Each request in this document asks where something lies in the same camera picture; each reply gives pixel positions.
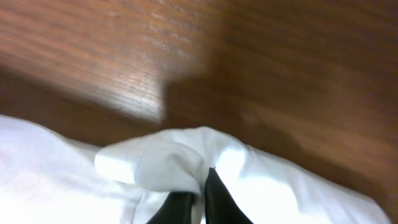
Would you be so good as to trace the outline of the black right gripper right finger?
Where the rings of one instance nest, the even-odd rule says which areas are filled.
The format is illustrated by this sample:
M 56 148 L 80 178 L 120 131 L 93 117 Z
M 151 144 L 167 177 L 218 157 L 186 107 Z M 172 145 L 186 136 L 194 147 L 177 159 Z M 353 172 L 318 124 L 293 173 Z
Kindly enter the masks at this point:
M 214 168 L 209 169 L 205 182 L 205 217 L 207 224 L 252 224 Z

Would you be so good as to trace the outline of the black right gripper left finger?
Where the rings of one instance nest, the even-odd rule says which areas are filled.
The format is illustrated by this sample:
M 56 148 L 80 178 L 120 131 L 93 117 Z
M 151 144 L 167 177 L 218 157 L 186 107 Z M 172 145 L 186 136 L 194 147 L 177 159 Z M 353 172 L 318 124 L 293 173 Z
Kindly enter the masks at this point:
M 191 224 L 194 195 L 171 192 L 147 224 Z

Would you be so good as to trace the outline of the white t-shirt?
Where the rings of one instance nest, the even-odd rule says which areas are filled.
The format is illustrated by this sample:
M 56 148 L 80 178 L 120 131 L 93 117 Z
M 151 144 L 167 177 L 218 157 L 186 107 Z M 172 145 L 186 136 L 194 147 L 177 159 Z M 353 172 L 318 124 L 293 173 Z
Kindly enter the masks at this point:
M 169 129 L 106 147 L 1 116 L 2 223 L 147 223 L 171 192 L 206 223 L 214 168 L 252 223 L 389 223 L 371 198 L 217 130 Z

